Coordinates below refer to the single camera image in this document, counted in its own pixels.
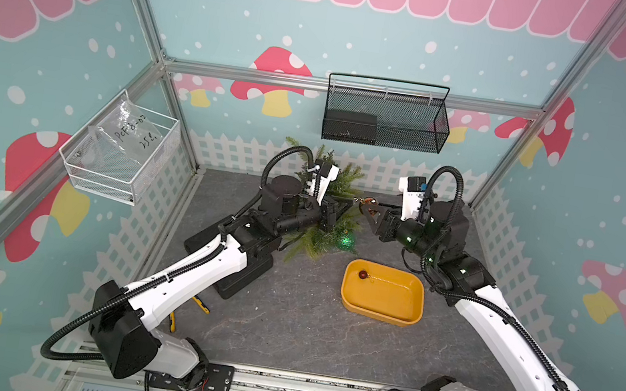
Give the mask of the green glitter ball ornament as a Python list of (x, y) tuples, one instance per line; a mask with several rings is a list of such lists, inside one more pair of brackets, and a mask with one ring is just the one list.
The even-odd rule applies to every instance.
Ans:
[(356, 244), (355, 234), (345, 232), (344, 234), (341, 235), (341, 237), (339, 237), (338, 242), (337, 242), (337, 247), (341, 249), (342, 251), (353, 252), (355, 251), (355, 244)]

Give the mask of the orange shiny ball ornament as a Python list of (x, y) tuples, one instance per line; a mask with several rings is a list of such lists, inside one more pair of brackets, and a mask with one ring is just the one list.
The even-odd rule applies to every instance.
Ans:
[(378, 215), (378, 201), (373, 197), (362, 198), (359, 203), (359, 210), (362, 214), (367, 213), (371, 216)]

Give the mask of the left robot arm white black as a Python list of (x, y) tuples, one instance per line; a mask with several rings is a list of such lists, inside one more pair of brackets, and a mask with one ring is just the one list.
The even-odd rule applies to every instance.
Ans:
[(331, 229), (350, 208), (327, 195), (339, 167), (293, 146), (265, 166), (256, 195), (233, 215), (197, 234), (204, 244), (168, 268), (119, 286), (108, 281), (87, 313), (53, 332), (40, 347), (49, 361), (103, 360), (116, 379), (143, 372), (168, 376), (183, 391), (205, 384), (209, 359), (191, 339), (161, 324), (208, 287), (227, 299), (274, 265), (288, 234)]

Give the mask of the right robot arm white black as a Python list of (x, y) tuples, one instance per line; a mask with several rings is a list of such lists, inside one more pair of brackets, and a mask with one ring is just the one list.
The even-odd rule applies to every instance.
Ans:
[[(581, 391), (542, 351), (507, 305), (486, 267), (465, 252), (468, 221), (462, 214), (463, 176), (442, 166), (428, 177), (399, 181), (402, 204), (362, 199), (360, 212), (383, 242), (401, 244), (419, 259), (415, 273), (471, 324), (516, 391)], [(420, 391), (478, 391), (448, 375)]]

